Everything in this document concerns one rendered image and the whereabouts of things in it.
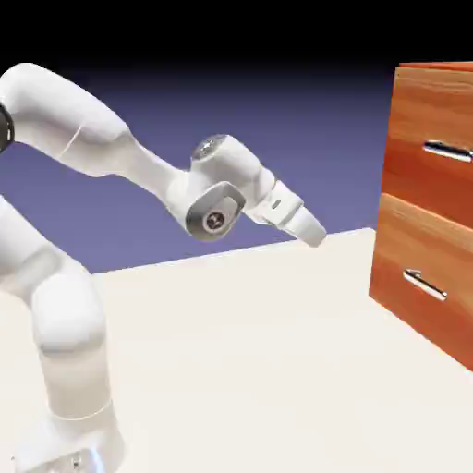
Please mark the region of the tall wooden drawer front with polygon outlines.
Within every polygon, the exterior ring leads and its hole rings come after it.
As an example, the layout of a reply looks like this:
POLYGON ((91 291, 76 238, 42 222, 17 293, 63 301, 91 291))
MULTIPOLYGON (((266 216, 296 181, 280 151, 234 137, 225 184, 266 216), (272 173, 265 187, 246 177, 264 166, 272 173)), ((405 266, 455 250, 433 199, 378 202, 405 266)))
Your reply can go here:
POLYGON ((473 163, 422 148, 438 140, 473 150, 473 69, 399 67, 382 192, 473 228, 473 163))

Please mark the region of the short wooden drawer front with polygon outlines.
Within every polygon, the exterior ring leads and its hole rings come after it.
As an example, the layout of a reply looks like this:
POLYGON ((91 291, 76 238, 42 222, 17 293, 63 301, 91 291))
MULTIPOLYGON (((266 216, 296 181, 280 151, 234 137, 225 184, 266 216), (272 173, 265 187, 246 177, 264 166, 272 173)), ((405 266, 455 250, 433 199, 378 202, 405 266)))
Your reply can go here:
POLYGON ((370 296, 473 371, 473 229, 383 194, 370 296), (420 270, 447 299, 412 285, 405 269, 420 270))

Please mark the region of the orange wooden cabinet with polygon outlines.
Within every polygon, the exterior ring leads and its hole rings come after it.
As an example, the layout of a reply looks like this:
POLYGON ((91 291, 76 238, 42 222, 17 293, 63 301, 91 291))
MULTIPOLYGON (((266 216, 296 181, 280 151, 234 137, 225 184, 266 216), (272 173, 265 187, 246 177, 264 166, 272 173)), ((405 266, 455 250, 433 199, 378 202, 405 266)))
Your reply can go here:
POLYGON ((370 296, 473 372, 473 61, 395 70, 370 296))

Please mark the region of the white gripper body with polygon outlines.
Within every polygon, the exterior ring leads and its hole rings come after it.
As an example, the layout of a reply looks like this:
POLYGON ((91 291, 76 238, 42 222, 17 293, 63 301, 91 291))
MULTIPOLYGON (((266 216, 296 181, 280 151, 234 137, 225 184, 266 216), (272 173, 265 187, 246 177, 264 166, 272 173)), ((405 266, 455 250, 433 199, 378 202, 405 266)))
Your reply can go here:
POLYGON ((326 229, 304 205, 288 221, 286 232, 311 248, 317 248, 327 236, 326 229))

